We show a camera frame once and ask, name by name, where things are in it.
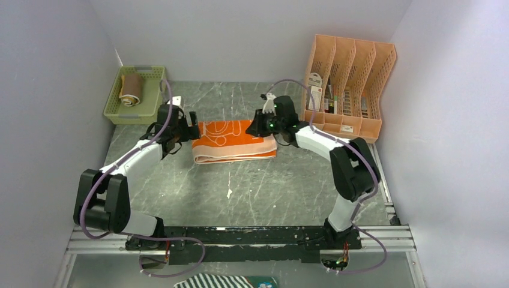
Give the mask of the orange and cream towel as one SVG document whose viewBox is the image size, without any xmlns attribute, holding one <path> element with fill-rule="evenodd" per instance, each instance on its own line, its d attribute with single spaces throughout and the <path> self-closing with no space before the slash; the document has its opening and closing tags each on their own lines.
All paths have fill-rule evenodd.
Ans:
<svg viewBox="0 0 509 288">
<path fill-rule="evenodd" d="M 247 134 L 250 124 L 251 120 L 200 122 L 200 139 L 192 143 L 194 162 L 215 164 L 274 158 L 275 138 Z"/>
</svg>

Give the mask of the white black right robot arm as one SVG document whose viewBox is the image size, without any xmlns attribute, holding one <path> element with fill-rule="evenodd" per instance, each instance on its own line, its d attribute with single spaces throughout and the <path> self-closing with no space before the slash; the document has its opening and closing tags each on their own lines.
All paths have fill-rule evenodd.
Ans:
<svg viewBox="0 0 509 288">
<path fill-rule="evenodd" d="M 294 102 L 287 96 L 261 95 L 264 105 L 255 111 L 248 135 L 269 137 L 281 135 L 286 146 L 305 149 L 331 165 L 333 182 L 338 192 L 333 210 L 324 222 L 324 241 L 339 248 L 353 229 L 353 221 L 362 201 L 379 187 L 380 173 L 367 142 L 360 138 L 342 139 L 301 121 Z"/>
</svg>

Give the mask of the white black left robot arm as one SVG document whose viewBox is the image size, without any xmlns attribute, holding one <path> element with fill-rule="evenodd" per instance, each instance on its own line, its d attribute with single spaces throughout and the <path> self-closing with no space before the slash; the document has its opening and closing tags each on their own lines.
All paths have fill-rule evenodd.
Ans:
<svg viewBox="0 0 509 288">
<path fill-rule="evenodd" d="M 130 189 L 149 168 L 168 155 L 176 154 L 182 143 L 200 138 L 197 114 L 186 115 L 177 105 L 162 104 L 157 119 L 139 141 L 115 162 L 99 170 L 87 169 L 79 179 L 73 220 L 91 239 L 90 229 L 129 236 L 127 250 L 149 251 L 168 246 L 160 217 L 132 210 Z"/>
</svg>

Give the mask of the white red stationery box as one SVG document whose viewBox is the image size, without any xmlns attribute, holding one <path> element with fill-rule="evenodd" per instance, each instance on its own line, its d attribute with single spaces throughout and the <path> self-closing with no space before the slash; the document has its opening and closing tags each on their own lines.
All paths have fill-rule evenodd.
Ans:
<svg viewBox="0 0 509 288">
<path fill-rule="evenodd" d="M 311 96 L 309 96 L 308 100 L 308 109 L 319 112 L 321 109 L 321 99 L 322 99 L 322 88 L 314 85 L 310 85 Z"/>
</svg>

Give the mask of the yellow brown bear towel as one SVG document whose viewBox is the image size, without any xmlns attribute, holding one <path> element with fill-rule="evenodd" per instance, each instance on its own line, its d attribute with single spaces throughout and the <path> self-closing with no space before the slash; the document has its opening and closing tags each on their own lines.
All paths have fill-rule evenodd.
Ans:
<svg viewBox="0 0 509 288">
<path fill-rule="evenodd" d="M 121 76 L 121 90 L 119 100 L 126 107 L 140 104 L 144 79 L 139 73 L 130 73 Z"/>
</svg>

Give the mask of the teal patterned cloth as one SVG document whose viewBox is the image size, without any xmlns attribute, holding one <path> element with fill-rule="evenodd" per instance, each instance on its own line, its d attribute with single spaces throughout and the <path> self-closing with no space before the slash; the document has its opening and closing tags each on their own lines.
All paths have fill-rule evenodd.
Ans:
<svg viewBox="0 0 509 288">
<path fill-rule="evenodd" d="M 278 288 L 279 285 L 274 277 L 252 276 L 245 278 L 254 288 Z"/>
</svg>

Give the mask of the white hanging card package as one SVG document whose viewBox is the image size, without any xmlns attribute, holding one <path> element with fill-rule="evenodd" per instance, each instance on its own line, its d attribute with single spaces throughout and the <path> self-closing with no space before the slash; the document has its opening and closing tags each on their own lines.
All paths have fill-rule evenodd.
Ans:
<svg viewBox="0 0 509 288">
<path fill-rule="evenodd" d="M 322 77 L 319 75 L 319 73 L 310 73 L 308 77 L 307 84 L 309 86 L 315 86 L 315 87 L 321 87 L 322 86 Z"/>
</svg>

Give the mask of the pink plastic file organizer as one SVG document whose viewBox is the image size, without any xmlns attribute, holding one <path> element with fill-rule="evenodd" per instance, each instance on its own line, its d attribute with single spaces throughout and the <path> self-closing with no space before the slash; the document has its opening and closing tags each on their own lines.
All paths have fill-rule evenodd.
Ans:
<svg viewBox="0 0 509 288">
<path fill-rule="evenodd" d="M 396 63 L 392 43 L 315 35 L 304 83 L 322 80 L 316 109 L 301 96 L 301 119 L 335 136 L 375 143 L 382 117 L 380 98 Z"/>
</svg>

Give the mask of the black white striped cloth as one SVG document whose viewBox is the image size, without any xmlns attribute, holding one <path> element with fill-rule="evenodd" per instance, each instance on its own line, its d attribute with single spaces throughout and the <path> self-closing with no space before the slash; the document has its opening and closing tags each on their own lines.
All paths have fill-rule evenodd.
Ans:
<svg viewBox="0 0 509 288">
<path fill-rule="evenodd" d="M 253 288 L 242 276 L 199 273 L 176 283 L 174 288 Z"/>
</svg>

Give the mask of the green perforated plastic basket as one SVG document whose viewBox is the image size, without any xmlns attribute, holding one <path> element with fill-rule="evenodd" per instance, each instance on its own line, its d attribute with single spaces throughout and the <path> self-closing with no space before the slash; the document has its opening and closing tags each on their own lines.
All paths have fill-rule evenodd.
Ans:
<svg viewBox="0 0 509 288">
<path fill-rule="evenodd" d="M 160 105 L 168 101 L 165 80 L 164 66 L 121 66 L 103 115 L 115 125 L 151 124 Z"/>
</svg>

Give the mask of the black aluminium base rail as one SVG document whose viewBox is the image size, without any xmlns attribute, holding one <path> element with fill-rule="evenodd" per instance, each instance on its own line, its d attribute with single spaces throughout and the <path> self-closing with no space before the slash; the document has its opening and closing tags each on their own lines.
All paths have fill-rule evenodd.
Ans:
<svg viewBox="0 0 509 288">
<path fill-rule="evenodd" d="M 140 255 L 168 260 L 170 265 L 204 262 L 261 262 L 298 260 L 319 263 L 354 253 L 414 252 L 408 226 L 363 226 L 329 243 L 319 226 L 178 227 L 165 228 L 170 243 L 155 244 L 126 235 L 89 239 L 75 228 L 67 254 Z"/>
</svg>

